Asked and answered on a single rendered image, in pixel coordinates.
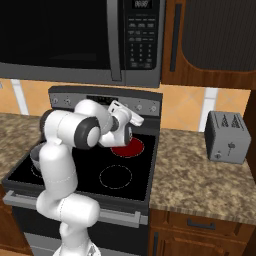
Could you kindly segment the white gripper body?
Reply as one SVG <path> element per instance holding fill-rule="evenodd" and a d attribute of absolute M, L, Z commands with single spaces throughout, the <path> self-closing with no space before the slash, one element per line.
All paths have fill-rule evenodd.
<path fill-rule="evenodd" d="M 136 114 L 135 112 L 126 107 L 123 108 L 123 111 L 128 115 L 129 122 L 134 126 L 139 127 L 143 124 L 144 119 L 140 115 Z"/>

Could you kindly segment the black glass-top stove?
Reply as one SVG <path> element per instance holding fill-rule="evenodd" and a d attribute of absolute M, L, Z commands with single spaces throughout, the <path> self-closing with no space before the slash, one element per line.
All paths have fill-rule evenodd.
<path fill-rule="evenodd" d="M 90 150 L 74 149 L 72 156 L 78 176 L 76 192 L 99 202 L 101 209 L 141 216 L 149 215 L 149 198 L 154 174 L 160 133 L 162 95 L 160 93 L 111 89 L 102 87 L 53 86 L 48 90 L 54 110 L 72 111 L 84 99 L 93 100 L 107 108 L 117 101 L 140 115 L 144 122 L 132 126 L 132 141 L 127 147 Z M 155 105 L 157 110 L 150 111 Z M 20 196 L 36 198 L 44 190 L 40 171 L 25 155 L 2 181 L 5 192 L 12 190 Z"/>

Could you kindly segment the black steel microwave oven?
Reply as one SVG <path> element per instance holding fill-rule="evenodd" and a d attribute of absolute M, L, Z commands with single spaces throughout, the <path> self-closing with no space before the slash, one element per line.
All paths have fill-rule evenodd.
<path fill-rule="evenodd" d="M 157 88 L 160 83 L 165 0 L 122 0 L 119 43 L 122 80 L 110 84 Z"/>

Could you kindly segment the grey toaster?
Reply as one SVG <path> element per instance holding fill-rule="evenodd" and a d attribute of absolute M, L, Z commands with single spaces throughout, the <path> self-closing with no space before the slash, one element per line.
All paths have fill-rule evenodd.
<path fill-rule="evenodd" d="M 210 161 L 244 163 L 251 136 L 239 113 L 210 111 L 204 137 Z"/>

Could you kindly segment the grey metal pan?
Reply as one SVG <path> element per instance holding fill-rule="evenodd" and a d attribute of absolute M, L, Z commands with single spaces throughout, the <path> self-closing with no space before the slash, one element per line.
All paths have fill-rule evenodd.
<path fill-rule="evenodd" d="M 31 161 L 34 165 L 34 167 L 36 168 L 37 171 L 41 171 L 40 169 L 40 163 L 39 163 L 39 153 L 40 150 L 42 149 L 42 147 L 45 145 L 45 142 L 40 143 L 38 145 L 36 145 L 31 151 L 30 151 L 30 158 Z"/>

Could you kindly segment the brown cupboard door dark panel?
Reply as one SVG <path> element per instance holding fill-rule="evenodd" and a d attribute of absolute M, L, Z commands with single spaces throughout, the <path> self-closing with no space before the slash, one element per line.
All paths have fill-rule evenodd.
<path fill-rule="evenodd" d="M 175 4 L 182 4 L 170 72 Z M 164 84 L 256 90 L 256 0 L 166 0 Z"/>

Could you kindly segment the black microwave door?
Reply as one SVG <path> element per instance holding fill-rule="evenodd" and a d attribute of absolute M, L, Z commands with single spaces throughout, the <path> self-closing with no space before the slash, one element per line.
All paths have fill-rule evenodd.
<path fill-rule="evenodd" d="M 115 82 L 107 0 L 0 0 L 0 77 Z"/>

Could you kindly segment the dark brown tall cabinet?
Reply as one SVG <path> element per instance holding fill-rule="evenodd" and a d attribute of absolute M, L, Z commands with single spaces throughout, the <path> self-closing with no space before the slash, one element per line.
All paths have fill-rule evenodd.
<path fill-rule="evenodd" d="M 256 183 L 256 90 L 250 92 L 243 120 L 251 136 L 251 144 L 246 160 L 250 167 L 254 182 Z"/>

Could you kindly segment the black oven door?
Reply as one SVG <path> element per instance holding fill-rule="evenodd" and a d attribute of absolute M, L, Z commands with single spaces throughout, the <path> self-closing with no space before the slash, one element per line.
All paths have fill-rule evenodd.
<path fill-rule="evenodd" d="M 20 230 L 34 256 L 53 256 L 61 246 L 60 223 L 40 215 L 36 210 L 12 207 Z M 98 221 L 88 229 L 102 256 L 147 256 L 148 218 L 141 216 L 138 228 Z"/>

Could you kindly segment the brown wooden drawer front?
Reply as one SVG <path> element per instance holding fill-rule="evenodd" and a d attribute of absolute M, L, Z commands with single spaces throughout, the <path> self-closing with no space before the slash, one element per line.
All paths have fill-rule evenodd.
<path fill-rule="evenodd" d="M 192 219 L 193 222 L 202 223 L 209 225 L 214 222 L 216 225 L 216 230 L 201 229 L 196 227 L 187 226 L 187 219 Z M 194 231 L 197 233 L 209 233 L 213 235 L 220 235 L 224 237 L 237 236 L 241 228 L 240 224 L 230 221 L 212 219 L 202 216 L 193 216 L 175 212 L 167 212 L 164 215 L 163 225 L 170 228 L 184 229 L 189 231 Z"/>

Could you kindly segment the brown wooden cupboard door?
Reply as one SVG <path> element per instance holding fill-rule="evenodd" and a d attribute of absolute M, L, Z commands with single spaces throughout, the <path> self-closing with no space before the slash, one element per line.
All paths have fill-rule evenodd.
<path fill-rule="evenodd" d="M 244 242 L 151 227 L 149 256 L 152 256 L 154 232 L 159 233 L 157 256 L 242 256 L 246 248 Z"/>

